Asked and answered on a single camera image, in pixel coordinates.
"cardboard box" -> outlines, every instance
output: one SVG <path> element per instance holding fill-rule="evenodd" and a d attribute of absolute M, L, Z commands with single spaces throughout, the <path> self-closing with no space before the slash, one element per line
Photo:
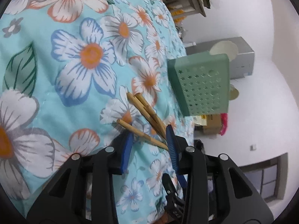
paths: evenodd
<path fill-rule="evenodd" d="M 218 134 L 222 128 L 220 114 L 207 115 L 207 125 L 203 126 L 205 135 Z"/>

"yellow object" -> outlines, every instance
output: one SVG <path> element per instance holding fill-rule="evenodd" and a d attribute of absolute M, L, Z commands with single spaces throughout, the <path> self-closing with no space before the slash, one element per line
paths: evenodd
<path fill-rule="evenodd" d="M 170 13 L 171 13 L 172 16 L 176 16 L 176 15 L 180 15 L 180 14 L 184 13 L 184 10 L 182 10 L 182 9 L 177 10 L 177 11 L 175 11 L 175 12 L 171 12 L 171 9 L 172 9 L 172 8 L 170 8 Z M 183 21 L 185 18 L 186 18 L 186 17 L 176 18 L 176 19 L 174 19 L 173 21 L 177 24 L 177 23 Z"/>

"orange flower center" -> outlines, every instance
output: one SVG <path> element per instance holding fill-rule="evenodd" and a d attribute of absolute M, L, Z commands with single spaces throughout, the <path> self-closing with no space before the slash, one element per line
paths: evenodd
<path fill-rule="evenodd" d="M 156 49 L 159 50 L 161 48 L 159 41 L 156 40 L 155 44 L 156 44 Z"/>
<path fill-rule="evenodd" d="M 156 135 L 156 134 L 157 134 L 157 132 L 154 130 L 154 128 L 153 128 L 153 127 L 150 129 L 150 133 L 151 133 L 151 135 L 152 135 L 152 136 L 154 136 L 154 135 Z"/>
<path fill-rule="evenodd" d="M 91 43 L 80 52 L 81 63 L 87 69 L 93 69 L 100 64 L 104 52 L 101 46 Z"/>
<path fill-rule="evenodd" d="M 162 173 L 161 173 L 161 171 L 159 171 L 158 174 L 157 174 L 157 177 L 156 177 L 156 181 L 159 181 L 159 179 L 161 178 L 161 176 L 162 176 Z"/>
<path fill-rule="evenodd" d="M 171 122 L 169 122 L 171 124 L 171 126 L 173 127 L 173 129 L 176 129 L 176 123 L 175 123 L 175 119 L 173 119 Z"/>
<path fill-rule="evenodd" d="M 3 127 L 0 126 L 0 158 L 11 158 L 13 145 Z"/>
<path fill-rule="evenodd" d="M 156 78 L 153 75 L 148 76 L 144 82 L 145 88 L 149 90 L 154 85 L 156 85 Z"/>
<path fill-rule="evenodd" d="M 132 123 L 132 116 L 131 116 L 130 111 L 125 112 L 125 114 L 122 116 L 121 119 L 128 124 Z"/>
<path fill-rule="evenodd" d="M 150 24 L 150 20 L 147 17 L 147 14 L 144 11 L 138 11 L 138 16 L 145 24 Z"/>
<path fill-rule="evenodd" d="M 121 24 L 119 25 L 119 30 L 118 30 L 119 34 L 124 37 L 124 38 L 128 38 L 129 37 L 129 28 L 128 25 L 124 22 L 121 22 Z"/>

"light switch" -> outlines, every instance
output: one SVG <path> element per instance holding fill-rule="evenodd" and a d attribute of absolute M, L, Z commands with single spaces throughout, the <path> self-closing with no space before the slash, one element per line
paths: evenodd
<path fill-rule="evenodd" d="M 250 151 L 255 151 L 257 149 L 257 145 L 253 144 L 250 146 Z"/>

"green plastic basket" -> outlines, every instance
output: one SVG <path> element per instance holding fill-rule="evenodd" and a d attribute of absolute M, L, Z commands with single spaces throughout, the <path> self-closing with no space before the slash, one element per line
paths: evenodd
<path fill-rule="evenodd" d="M 184 116 L 227 113 L 229 59 L 208 51 L 169 60 L 168 78 Z"/>

